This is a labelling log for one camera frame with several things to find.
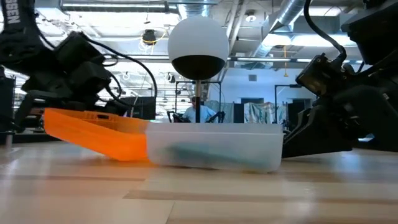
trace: fluorescent light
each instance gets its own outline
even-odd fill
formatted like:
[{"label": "fluorescent light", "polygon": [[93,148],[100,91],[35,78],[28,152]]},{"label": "fluorescent light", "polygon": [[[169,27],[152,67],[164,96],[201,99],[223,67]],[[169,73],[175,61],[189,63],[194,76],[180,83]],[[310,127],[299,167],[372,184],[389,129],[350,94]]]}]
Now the fluorescent light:
[{"label": "fluorescent light", "polygon": [[241,62],[289,62],[290,58],[247,58],[240,57],[236,58],[237,61]]},{"label": "fluorescent light", "polygon": [[310,63],[312,61],[312,59],[297,59],[297,62],[300,63]]},{"label": "fluorescent light", "polygon": [[268,34],[262,41],[264,46],[290,45],[291,39],[287,35]]},{"label": "fluorescent light", "polygon": [[[340,45],[343,46],[355,46],[356,43],[349,39],[346,35],[331,35],[331,38],[335,39]],[[319,35],[296,35],[292,39],[292,45],[304,46],[304,47],[332,47],[333,45],[329,41],[320,37]]]},{"label": "fluorescent light", "polygon": [[311,6],[309,13],[311,16],[338,16],[345,7],[323,7]]},{"label": "fluorescent light", "polygon": [[[160,7],[160,5],[150,4],[80,4],[80,3],[65,3],[63,7]],[[169,6],[171,9],[176,9],[176,6]]]},{"label": "fluorescent light", "polygon": [[161,55],[135,55],[134,59],[141,60],[169,60],[169,56],[161,56]]}]

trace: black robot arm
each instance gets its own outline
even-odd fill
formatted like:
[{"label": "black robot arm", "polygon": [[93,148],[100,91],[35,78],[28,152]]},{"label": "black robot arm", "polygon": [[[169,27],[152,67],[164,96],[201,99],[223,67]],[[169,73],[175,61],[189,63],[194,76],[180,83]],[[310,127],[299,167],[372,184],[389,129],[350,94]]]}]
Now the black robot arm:
[{"label": "black robot arm", "polygon": [[[398,151],[398,1],[364,1],[366,9],[341,26],[355,41],[369,69],[354,73],[341,57],[317,55],[296,78],[315,95],[313,108],[299,114],[298,126],[285,137],[282,157],[349,151],[358,138],[373,134],[386,151]],[[308,14],[310,0],[304,14]],[[331,38],[311,28],[326,40]],[[344,47],[333,45],[345,56]]]},{"label": "black robot arm", "polygon": [[[92,44],[112,52],[116,60],[124,57],[142,66],[151,77],[155,96],[157,85],[150,70],[140,61],[123,55],[104,44],[95,42],[81,32],[71,32],[54,49],[35,22],[34,0],[0,0],[4,18],[4,30],[0,34],[0,64],[3,67],[27,75],[29,79],[22,90],[25,99],[15,114],[15,124],[30,113],[36,100],[44,100],[45,107],[67,110],[88,110],[123,115],[131,105],[119,99],[109,87],[113,78],[121,89],[117,78],[104,68],[104,55]],[[105,106],[96,106],[98,93],[106,91],[114,98]]]}]

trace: wood tabletop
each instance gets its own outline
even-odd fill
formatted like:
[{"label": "wood tabletop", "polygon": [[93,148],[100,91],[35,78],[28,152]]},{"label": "wood tabletop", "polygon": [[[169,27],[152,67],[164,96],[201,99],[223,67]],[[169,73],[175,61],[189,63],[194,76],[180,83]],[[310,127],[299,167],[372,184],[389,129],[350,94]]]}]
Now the wood tabletop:
[{"label": "wood tabletop", "polygon": [[398,154],[356,149],[253,174],[15,145],[0,148],[0,223],[398,223]]}]

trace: orange plastic bin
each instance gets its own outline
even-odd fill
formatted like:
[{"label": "orange plastic bin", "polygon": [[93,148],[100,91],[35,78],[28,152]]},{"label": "orange plastic bin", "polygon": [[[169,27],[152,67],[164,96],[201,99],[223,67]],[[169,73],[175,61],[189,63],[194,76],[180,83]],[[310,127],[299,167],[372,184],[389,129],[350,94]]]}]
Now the orange plastic bin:
[{"label": "orange plastic bin", "polygon": [[46,108],[47,134],[119,161],[149,161],[145,130],[148,121],[92,111]]}]

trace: white sphere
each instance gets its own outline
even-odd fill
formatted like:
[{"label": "white sphere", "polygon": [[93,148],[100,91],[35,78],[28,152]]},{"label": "white sphere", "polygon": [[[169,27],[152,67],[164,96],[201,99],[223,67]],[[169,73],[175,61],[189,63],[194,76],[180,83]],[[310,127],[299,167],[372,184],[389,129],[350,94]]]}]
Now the white sphere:
[{"label": "white sphere", "polygon": [[174,27],[168,43],[169,57],[179,74],[193,80],[215,76],[229,54],[226,31],[209,17],[184,19]]}]

